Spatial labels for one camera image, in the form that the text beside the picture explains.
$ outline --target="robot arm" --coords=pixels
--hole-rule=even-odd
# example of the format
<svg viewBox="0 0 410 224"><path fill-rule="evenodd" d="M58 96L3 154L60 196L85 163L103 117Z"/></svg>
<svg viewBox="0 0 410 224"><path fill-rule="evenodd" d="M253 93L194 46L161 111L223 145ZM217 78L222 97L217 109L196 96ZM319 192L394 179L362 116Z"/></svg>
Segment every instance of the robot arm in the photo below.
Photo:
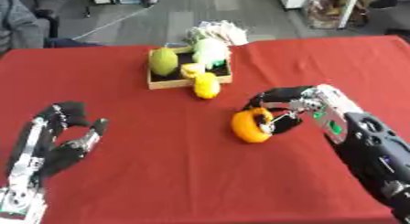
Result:
<svg viewBox="0 0 410 224"><path fill-rule="evenodd" d="M303 112L311 116L362 186L399 221L410 223L410 145L393 129L324 84L273 89L252 98L245 109L261 106L282 111L271 122L255 118L265 133L290 130L301 123Z"/></svg>
<svg viewBox="0 0 410 224"><path fill-rule="evenodd" d="M43 180L80 161L98 143L107 126L96 121L82 138L55 146L72 126L87 126L79 102L53 104L26 123L6 167L7 185L0 189L1 223L39 223L47 207Z"/></svg>

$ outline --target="grey sleeve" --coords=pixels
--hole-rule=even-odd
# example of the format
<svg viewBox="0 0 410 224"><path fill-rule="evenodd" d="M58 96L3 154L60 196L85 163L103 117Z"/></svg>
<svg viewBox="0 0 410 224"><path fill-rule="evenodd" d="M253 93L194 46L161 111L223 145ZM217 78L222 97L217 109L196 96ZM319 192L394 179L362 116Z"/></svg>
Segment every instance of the grey sleeve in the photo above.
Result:
<svg viewBox="0 0 410 224"><path fill-rule="evenodd" d="M19 0L5 0L2 7L4 23L12 32L12 48L43 48L44 36L36 17Z"/></svg>

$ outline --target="wire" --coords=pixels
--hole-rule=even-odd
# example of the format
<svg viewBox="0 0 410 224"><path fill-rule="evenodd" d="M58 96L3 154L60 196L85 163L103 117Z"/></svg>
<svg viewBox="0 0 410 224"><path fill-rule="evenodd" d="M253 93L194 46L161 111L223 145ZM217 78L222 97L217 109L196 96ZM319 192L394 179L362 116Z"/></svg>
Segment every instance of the wire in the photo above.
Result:
<svg viewBox="0 0 410 224"><path fill-rule="evenodd" d="M121 17L121 18L118 18L117 20L114 20L114 21L111 22L111 23L108 23L108 24L105 24L105 25L103 25L103 26L97 27L97 28L95 28L94 30L91 30L91 31L89 31L89 32L86 32L86 33L84 33L84 34L82 34L82 35L80 35L80 36L74 37L73 39L76 40L76 39L80 39L80 38L83 38L83 37L87 37L87 36L89 36L89 35L91 35L91 34L97 32L97 31L99 31L99 30L105 29L105 28L107 28L107 27L110 27L110 26L115 25L115 24L117 24L117 23L120 23L120 22L122 22L122 21L125 21L126 19L128 19L128 18L130 18L130 17L137 16L137 15L139 15L139 14L141 14L141 13L144 13L146 10L150 9L152 6L153 6L153 5L151 5L151 6L148 7L148 8L145 8L145 9L143 9L143 10L138 10L137 12L133 12L133 13L130 14L130 15L123 16L123 17Z"/></svg>

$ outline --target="orange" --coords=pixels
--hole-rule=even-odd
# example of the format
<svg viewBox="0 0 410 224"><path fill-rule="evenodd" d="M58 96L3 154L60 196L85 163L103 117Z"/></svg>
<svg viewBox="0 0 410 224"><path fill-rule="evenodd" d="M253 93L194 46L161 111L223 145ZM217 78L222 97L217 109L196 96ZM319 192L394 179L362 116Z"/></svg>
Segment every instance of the orange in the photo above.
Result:
<svg viewBox="0 0 410 224"><path fill-rule="evenodd" d="M254 121L254 116L262 114L267 122L273 120L273 115L265 108L254 108L249 111L237 112L233 115L231 126L235 134L248 143L262 143L271 134L264 133Z"/></svg>

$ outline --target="table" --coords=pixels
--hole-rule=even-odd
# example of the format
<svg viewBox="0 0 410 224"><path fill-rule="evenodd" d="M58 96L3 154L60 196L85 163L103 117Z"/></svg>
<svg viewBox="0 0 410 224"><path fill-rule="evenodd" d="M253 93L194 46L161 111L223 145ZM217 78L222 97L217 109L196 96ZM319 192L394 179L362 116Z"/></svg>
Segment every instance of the table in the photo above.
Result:
<svg viewBox="0 0 410 224"><path fill-rule="evenodd" d="M314 38L233 47L233 83L210 101L190 88L149 91L151 48L22 49L0 61L0 170L23 123L52 102L85 101L92 120L111 121L86 160L48 181L44 224L395 223L309 119L264 144L241 142L229 122L259 91L329 83L409 141L404 41Z"/></svg>

